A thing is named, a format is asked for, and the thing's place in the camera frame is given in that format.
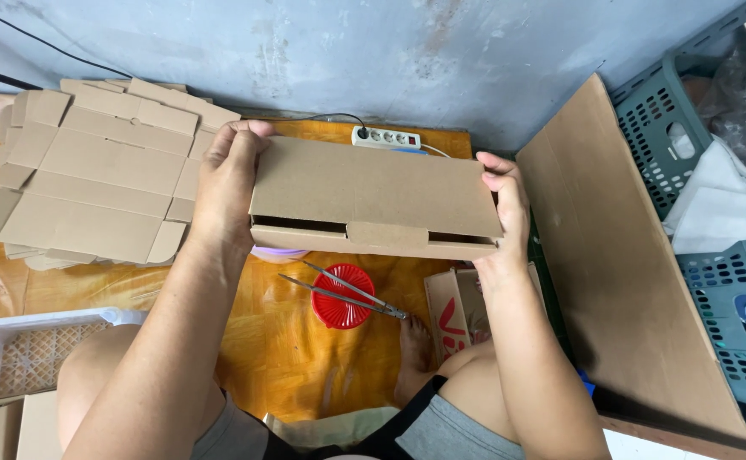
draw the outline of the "white cable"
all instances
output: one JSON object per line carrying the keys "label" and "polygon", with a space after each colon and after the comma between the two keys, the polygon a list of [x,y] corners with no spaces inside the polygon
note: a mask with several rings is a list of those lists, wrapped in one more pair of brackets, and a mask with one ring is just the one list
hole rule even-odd
{"label": "white cable", "polygon": [[435,147],[433,147],[433,146],[428,146],[427,144],[421,144],[421,146],[422,146],[422,147],[427,147],[427,148],[431,148],[431,149],[433,149],[433,150],[434,150],[435,152],[439,152],[440,154],[442,154],[442,155],[446,156],[447,158],[452,158],[451,156],[447,155],[447,154],[446,154],[446,153],[444,153],[444,152],[441,152],[441,151],[440,151],[439,149],[437,149],[437,148],[435,148]]}

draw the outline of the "white cloth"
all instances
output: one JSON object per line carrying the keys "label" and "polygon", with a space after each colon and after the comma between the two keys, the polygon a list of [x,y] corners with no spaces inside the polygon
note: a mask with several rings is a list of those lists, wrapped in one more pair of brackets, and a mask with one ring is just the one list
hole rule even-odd
{"label": "white cloth", "polygon": [[722,252],[746,240],[746,168],[719,138],[663,221],[675,254]]}

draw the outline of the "white plastic basket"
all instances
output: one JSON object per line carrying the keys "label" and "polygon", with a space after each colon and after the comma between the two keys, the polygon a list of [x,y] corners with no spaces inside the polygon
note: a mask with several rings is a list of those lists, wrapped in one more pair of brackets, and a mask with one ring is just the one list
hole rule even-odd
{"label": "white plastic basket", "polygon": [[116,307],[41,313],[0,319],[0,394],[55,386],[66,356],[96,331],[143,324],[147,312]]}

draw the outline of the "hand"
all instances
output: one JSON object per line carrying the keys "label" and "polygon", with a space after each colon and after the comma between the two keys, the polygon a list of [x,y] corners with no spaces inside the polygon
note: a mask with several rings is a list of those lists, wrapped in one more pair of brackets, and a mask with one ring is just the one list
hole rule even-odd
{"label": "hand", "polygon": [[485,282],[484,277],[509,276],[518,267],[526,271],[529,199],[523,190],[521,171],[516,163],[488,152],[478,152],[475,156],[487,170],[481,179],[498,194],[498,220],[504,232],[504,237],[498,240],[498,252],[473,261],[482,282]]}
{"label": "hand", "polygon": [[189,238],[203,244],[251,250],[248,208],[254,192],[257,155],[276,134],[268,122],[231,121],[217,131],[203,154]]}

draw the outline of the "metal tongs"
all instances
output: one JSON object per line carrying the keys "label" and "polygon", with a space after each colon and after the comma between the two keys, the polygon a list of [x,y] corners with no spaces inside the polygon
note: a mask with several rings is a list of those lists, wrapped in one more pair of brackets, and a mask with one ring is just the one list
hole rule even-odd
{"label": "metal tongs", "polygon": [[349,297],[342,296],[341,294],[336,294],[332,290],[327,290],[327,289],[322,289],[320,287],[311,286],[311,285],[307,284],[306,282],[301,282],[298,279],[294,279],[292,277],[288,277],[286,275],[283,275],[282,273],[278,273],[278,275],[281,276],[281,277],[283,277],[283,278],[285,278],[286,280],[288,280],[288,281],[296,284],[296,285],[301,286],[302,288],[306,288],[306,289],[312,290],[314,292],[322,294],[323,296],[333,297],[334,299],[343,300],[344,302],[348,302],[349,304],[354,304],[354,305],[358,305],[360,307],[368,308],[368,309],[371,309],[371,310],[373,310],[375,312],[379,312],[379,313],[383,313],[383,314],[386,314],[386,315],[389,315],[389,316],[393,316],[393,317],[396,317],[398,319],[405,319],[405,318],[407,318],[407,312],[403,312],[402,310],[400,310],[400,309],[398,309],[398,308],[396,308],[396,307],[388,304],[387,302],[371,296],[370,294],[366,293],[364,290],[361,290],[358,287],[355,287],[354,285],[350,284],[349,282],[345,281],[344,279],[342,279],[340,277],[337,277],[333,273],[328,272],[324,268],[317,267],[316,265],[310,264],[308,262],[305,262],[304,260],[299,260],[299,262],[302,262],[303,264],[307,265],[308,267],[313,268],[317,272],[325,275],[326,277],[329,277],[333,281],[335,281],[335,282],[341,284],[342,286],[344,286],[344,287],[352,290],[353,292],[356,292],[356,293],[358,293],[358,294],[360,294],[362,296],[365,296],[366,298],[368,298],[368,299],[376,302],[377,304],[383,306],[384,308],[378,308],[378,307],[375,307],[373,305],[366,304],[364,302],[360,302],[360,301],[358,301],[356,299],[351,299]]}

